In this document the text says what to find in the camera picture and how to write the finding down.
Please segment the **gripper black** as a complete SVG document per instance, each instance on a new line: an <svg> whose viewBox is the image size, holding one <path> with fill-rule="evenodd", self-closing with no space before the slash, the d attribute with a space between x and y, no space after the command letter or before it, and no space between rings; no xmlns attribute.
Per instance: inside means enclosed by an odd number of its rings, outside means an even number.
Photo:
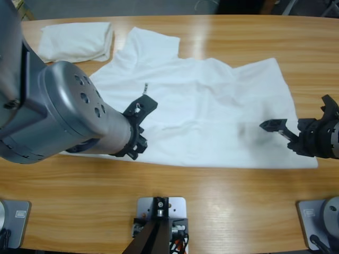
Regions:
<svg viewBox="0 0 339 254"><path fill-rule="evenodd" d="M113 154L113 156L124 157L127 155L132 160L136 160L138 155L143 153L148 147L147 140L141 135L144 132L144 129L140 126L139 118L134 116L125 116L125 118L130 124L130 140L121 151Z"/></svg>
<svg viewBox="0 0 339 254"><path fill-rule="evenodd" d="M264 121L260 127L267 132L277 132L288 139L288 148L298 155L318 158L338 158L338 119L299 119L299 136L286 126L287 119Z"/></svg>

